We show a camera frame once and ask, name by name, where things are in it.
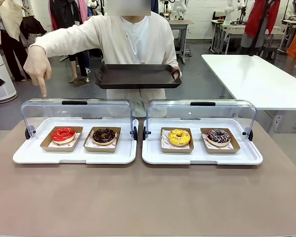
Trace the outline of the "red glazed donut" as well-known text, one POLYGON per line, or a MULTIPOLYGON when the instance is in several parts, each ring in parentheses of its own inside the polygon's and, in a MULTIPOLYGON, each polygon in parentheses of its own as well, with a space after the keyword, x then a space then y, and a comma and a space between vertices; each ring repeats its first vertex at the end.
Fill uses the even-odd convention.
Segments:
POLYGON ((83 132, 83 127, 81 126, 56 126, 54 127, 50 133, 46 136, 46 138, 42 141, 40 147, 46 151, 46 152, 68 152, 68 153, 71 153, 74 151, 81 135, 82 135, 82 132, 83 132), (73 147, 71 148, 49 148, 48 145, 50 144, 50 142, 52 141, 51 140, 51 137, 52 137, 52 134, 53 132, 56 130, 56 129, 59 129, 61 127, 68 127, 68 128, 72 128, 76 133, 80 133, 80 136, 79 138, 77 139, 76 143, 74 144, 73 147))
POLYGON ((63 145, 71 142, 75 135, 76 132, 72 128, 61 127, 53 132, 51 140, 58 145, 63 145))

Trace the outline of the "paper liner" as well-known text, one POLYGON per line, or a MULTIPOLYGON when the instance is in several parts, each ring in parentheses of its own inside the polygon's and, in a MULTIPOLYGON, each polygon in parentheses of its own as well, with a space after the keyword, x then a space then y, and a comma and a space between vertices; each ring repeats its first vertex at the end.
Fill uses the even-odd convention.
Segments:
POLYGON ((231 144, 231 140, 229 140, 226 143, 218 143, 213 142, 212 140, 208 139, 206 134, 202 134, 205 146, 208 149, 214 149, 214 150, 231 150, 233 149, 233 145, 231 144))
POLYGON ((115 138, 114 140, 108 144, 108 145, 98 145, 94 142, 93 140, 93 134, 94 132, 92 132, 90 134, 90 136, 88 137, 88 139, 86 140, 85 143, 85 148, 91 148, 91 149, 114 149, 116 147, 116 138, 117 138, 117 133, 115 134, 115 138))
POLYGON ((186 146, 183 147, 176 147, 172 145, 168 140, 168 134, 170 130, 163 129, 161 132, 161 146, 165 149, 189 149, 189 143, 186 146))
POLYGON ((79 136, 80 136, 80 133, 76 133, 74 139, 65 144, 57 144, 54 141, 51 141, 48 147, 49 148, 71 148, 74 146, 79 136))

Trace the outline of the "chocolate sprinkled donut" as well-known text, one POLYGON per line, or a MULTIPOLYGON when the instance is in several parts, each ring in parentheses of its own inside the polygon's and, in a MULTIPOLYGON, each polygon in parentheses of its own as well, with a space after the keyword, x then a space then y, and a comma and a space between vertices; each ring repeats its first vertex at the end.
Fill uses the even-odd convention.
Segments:
POLYGON ((92 139, 97 145, 106 146, 116 139, 116 135, 110 128, 100 128, 94 131, 92 139))
MULTIPOLYGON (((200 128, 201 135, 206 134, 210 129, 215 129, 215 128, 200 128)), ((223 129, 227 133, 230 134, 231 144, 233 145, 233 149, 231 149, 231 150, 214 150, 214 149, 208 149, 205 146, 207 152, 210 154, 235 154, 235 153, 237 153, 240 150, 240 146, 239 146, 238 142, 236 141, 235 137, 233 136, 233 134, 231 133, 231 131, 228 128, 218 128, 218 129, 223 129)))

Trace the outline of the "dark brown serving tray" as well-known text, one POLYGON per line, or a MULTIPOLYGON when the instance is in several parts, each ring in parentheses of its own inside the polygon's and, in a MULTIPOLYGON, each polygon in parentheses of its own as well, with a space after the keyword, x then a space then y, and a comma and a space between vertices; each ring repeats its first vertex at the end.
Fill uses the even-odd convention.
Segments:
POLYGON ((177 88, 182 84, 178 70, 165 64, 103 64, 95 73, 102 89, 177 88))

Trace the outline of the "person torso cream cardigan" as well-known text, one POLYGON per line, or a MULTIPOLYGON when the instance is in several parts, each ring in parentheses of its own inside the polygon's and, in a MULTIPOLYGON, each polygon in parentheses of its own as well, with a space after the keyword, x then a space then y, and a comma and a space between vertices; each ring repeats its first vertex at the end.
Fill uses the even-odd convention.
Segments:
POLYGON ((172 34, 167 20, 151 13, 131 23, 122 16, 94 16, 106 64, 163 64, 172 34))

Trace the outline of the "paper liner under yellow donut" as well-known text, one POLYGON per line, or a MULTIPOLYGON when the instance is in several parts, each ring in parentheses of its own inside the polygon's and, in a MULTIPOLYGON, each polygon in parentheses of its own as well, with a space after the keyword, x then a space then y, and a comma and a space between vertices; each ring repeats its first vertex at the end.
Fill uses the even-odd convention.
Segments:
POLYGON ((186 146, 183 147, 176 147, 172 145, 168 140, 168 134, 170 130, 163 129, 161 132, 161 146, 165 149, 189 149, 189 143, 186 146))

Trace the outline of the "yellow sprinkled donut in tray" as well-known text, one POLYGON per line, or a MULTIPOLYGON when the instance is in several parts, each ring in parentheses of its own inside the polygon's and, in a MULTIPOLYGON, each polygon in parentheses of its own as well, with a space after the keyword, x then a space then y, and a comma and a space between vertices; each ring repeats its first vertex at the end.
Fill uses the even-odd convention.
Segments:
POLYGON ((161 149, 162 149, 162 151, 164 153, 190 154, 193 151, 193 149, 194 149, 193 137, 192 137, 191 130, 189 128, 162 127, 161 131, 160 131, 160 134, 161 134, 163 129, 165 129, 165 130, 182 129, 182 130, 188 131, 190 136, 191 136, 191 140, 190 140, 190 143, 189 143, 189 149, 165 149, 165 148, 162 148, 162 146, 161 146, 161 149))

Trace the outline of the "chocolate sprinkled donut in tray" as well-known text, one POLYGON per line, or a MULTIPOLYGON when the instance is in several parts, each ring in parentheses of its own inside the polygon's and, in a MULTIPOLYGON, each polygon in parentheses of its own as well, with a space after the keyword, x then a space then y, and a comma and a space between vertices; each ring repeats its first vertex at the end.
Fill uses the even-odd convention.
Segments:
MULTIPOLYGON (((215 129, 215 128, 200 128, 201 135, 206 134, 210 129, 215 129)), ((239 146, 238 142, 236 141, 235 137, 233 136, 233 134, 231 133, 231 131, 228 128, 218 128, 218 129, 223 129, 227 133, 230 134, 231 144, 233 145, 233 149, 231 149, 231 150, 214 150, 214 149, 208 149, 205 146, 207 152, 210 154, 235 154, 235 153, 237 153, 240 150, 240 146, 239 146)))

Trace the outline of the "person's right hand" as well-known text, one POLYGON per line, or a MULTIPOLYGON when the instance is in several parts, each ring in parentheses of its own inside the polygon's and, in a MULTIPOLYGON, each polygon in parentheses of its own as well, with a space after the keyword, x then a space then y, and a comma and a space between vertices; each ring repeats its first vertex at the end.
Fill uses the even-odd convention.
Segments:
POLYGON ((40 46, 30 46, 23 69, 31 77, 33 85, 40 87, 42 96, 46 97, 45 81, 51 78, 51 65, 45 50, 40 46))

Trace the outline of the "bystander in cream vest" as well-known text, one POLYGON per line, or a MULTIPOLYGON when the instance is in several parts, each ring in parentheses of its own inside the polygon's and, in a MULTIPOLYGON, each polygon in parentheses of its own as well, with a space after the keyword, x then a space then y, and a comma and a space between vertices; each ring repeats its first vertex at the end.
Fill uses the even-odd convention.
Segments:
POLYGON ((15 81, 26 81, 30 76, 21 74, 19 66, 24 66, 27 52, 20 38, 20 25, 26 8, 17 0, 0 0, 0 46, 15 81))

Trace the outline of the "black jacket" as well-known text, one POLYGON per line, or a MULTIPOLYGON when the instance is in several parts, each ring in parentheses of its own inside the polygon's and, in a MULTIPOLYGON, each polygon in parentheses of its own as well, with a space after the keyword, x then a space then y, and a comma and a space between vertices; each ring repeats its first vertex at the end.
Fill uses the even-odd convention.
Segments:
POLYGON ((23 17, 20 31, 26 40, 29 39, 29 34, 44 35, 47 33, 41 23, 32 15, 23 17))

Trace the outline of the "clear hinged display lid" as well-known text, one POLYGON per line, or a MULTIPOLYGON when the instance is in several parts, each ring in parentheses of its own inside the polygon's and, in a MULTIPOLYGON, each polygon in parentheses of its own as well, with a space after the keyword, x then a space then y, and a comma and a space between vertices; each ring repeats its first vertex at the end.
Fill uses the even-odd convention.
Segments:
POLYGON ((112 119, 113 126, 118 126, 125 119, 130 126, 128 133, 138 140, 133 104, 127 99, 30 99, 22 104, 21 114, 26 139, 35 137, 38 127, 48 119, 59 119, 60 126, 82 126, 78 121, 88 119, 93 122, 112 119))
POLYGON ((253 140, 253 124, 257 109, 249 101, 236 99, 214 100, 169 100, 160 99, 149 102, 144 122, 143 140, 152 134, 152 120, 214 120, 232 119, 240 124, 241 135, 253 140))

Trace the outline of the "grey background workbench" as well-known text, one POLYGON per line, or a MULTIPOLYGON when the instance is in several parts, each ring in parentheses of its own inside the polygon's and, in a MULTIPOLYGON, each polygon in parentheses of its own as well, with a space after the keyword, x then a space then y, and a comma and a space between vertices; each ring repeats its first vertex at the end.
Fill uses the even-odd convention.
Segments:
POLYGON ((214 29, 209 51, 214 54, 227 54, 230 41, 242 38, 245 25, 225 26, 218 20, 211 20, 211 23, 214 29))
POLYGON ((174 39, 175 50, 176 55, 185 64, 186 35, 188 26, 192 25, 193 22, 190 20, 169 20, 168 23, 172 30, 179 31, 178 38, 174 39))

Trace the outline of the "white rectangular table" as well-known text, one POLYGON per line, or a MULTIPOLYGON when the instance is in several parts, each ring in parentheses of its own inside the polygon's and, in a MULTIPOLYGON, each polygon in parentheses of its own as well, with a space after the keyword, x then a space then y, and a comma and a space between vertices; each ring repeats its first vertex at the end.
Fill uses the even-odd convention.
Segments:
POLYGON ((296 111, 296 78, 258 56, 203 54, 202 59, 227 93, 251 102, 259 111, 274 111, 268 128, 273 135, 286 111, 296 111))

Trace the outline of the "black stool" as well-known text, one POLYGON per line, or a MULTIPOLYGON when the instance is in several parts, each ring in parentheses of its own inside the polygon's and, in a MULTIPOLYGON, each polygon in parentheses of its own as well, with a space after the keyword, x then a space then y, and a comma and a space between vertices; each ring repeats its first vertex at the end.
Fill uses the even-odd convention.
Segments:
POLYGON ((277 48, 263 45, 258 52, 258 56, 266 61, 274 61, 277 56, 277 48))

